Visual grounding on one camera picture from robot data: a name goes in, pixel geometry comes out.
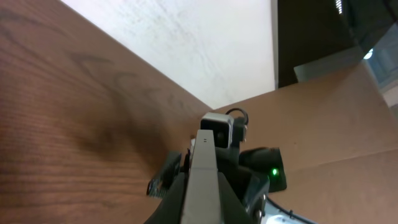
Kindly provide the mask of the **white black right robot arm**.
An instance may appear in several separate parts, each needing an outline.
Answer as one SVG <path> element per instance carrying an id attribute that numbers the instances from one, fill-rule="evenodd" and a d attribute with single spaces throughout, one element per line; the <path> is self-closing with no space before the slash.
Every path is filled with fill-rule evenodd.
<path id="1" fill-rule="evenodd" d="M 238 166 L 219 159 L 222 223 L 310 223 L 271 200 L 269 193 L 287 188 L 282 156 L 277 147 L 258 147 L 239 155 Z M 160 205 L 147 219 L 150 224 L 179 224 L 188 180 L 188 157 L 170 152 L 149 181 L 146 194 Z"/>

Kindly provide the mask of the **grey Galaxy smartphone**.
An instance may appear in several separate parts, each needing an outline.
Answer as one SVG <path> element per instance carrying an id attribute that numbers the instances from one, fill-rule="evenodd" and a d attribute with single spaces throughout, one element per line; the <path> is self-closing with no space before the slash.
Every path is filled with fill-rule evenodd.
<path id="1" fill-rule="evenodd" d="M 212 130 L 197 132 L 180 223 L 223 223 Z"/>

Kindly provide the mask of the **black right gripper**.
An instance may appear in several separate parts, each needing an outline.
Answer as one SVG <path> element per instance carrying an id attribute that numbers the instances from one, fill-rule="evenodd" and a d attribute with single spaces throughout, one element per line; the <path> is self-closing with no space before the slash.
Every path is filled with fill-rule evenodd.
<path id="1" fill-rule="evenodd" d="M 249 163 L 256 153 L 266 150 L 257 147 L 240 153 L 237 148 L 215 149 L 218 172 L 224 174 L 252 223 L 261 223 L 265 218 L 269 177 L 253 170 Z M 168 153 L 163 166 L 148 183 L 147 196 L 163 198 L 167 194 L 181 171 L 181 159 L 180 152 Z"/>

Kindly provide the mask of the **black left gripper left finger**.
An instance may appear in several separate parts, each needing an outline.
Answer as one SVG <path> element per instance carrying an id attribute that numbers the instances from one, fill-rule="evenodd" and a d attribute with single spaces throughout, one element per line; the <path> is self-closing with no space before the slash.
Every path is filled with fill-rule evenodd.
<path id="1" fill-rule="evenodd" d="M 185 198 L 186 179 L 179 173 L 171 188 L 144 224 L 179 224 Z"/>

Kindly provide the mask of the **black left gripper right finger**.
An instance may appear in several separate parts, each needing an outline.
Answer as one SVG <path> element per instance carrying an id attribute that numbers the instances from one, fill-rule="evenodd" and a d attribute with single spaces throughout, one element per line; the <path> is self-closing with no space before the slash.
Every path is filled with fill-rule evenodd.
<path id="1" fill-rule="evenodd" d="M 252 224 L 252 218 L 246 213 L 226 177 L 218 173 L 221 211 L 224 224 Z"/>

